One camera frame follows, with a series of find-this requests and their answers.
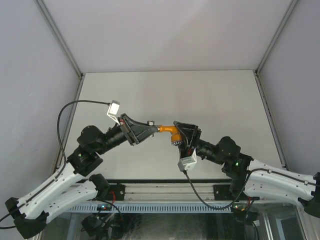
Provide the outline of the metal tee pipe fitting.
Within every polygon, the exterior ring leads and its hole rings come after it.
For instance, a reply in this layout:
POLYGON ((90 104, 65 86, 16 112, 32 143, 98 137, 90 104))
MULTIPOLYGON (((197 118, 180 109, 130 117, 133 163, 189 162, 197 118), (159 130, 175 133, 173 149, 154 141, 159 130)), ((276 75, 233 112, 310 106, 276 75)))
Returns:
POLYGON ((148 137, 149 138, 153 138, 155 133, 159 132, 160 127, 159 127, 159 125, 155 124, 154 120, 148 120, 147 121, 147 125, 149 127, 149 130, 148 130, 149 131, 149 135, 148 135, 148 137))

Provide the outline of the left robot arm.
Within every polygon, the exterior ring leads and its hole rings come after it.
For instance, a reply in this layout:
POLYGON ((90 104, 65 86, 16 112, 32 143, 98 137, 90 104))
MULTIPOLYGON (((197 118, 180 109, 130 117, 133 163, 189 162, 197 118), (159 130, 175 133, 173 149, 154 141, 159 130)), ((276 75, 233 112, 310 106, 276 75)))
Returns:
POLYGON ((161 130, 160 125, 138 122, 126 114, 107 132, 94 125, 85 127, 77 139, 78 147, 62 167, 35 190, 5 202, 14 227, 24 239, 29 239, 73 206, 87 200, 106 199, 110 184, 102 174, 93 173, 103 162, 100 156, 126 141, 138 145, 161 130))

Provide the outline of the orange plastic water faucet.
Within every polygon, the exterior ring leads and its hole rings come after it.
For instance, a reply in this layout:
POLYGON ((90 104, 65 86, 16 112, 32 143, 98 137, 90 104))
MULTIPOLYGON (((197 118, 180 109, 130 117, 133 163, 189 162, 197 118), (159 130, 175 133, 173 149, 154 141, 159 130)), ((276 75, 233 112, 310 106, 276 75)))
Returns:
POLYGON ((170 133, 170 142, 172 146, 180 146, 183 143, 183 138, 178 130, 178 128, 174 125, 159 125, 158 126, 159 133, 170 133))

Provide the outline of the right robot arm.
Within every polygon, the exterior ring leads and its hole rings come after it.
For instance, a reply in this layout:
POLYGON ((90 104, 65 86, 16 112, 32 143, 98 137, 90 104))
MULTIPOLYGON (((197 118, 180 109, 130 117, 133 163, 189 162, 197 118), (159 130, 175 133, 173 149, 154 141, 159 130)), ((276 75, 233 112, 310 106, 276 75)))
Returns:
POLYGON ((230 195, 237 200, 244 196, 271 199, 302 208, 307 214, 320 216, 320 174, 307 175, 276 168, 252 156, 241 153, 241 148, 229 136, 217 144, 201 139, 197 125, 174 121, 181 135, 178 146, 181 170, 186 172, 188 161, 197 158, 220 165, 231 179, 230 195))

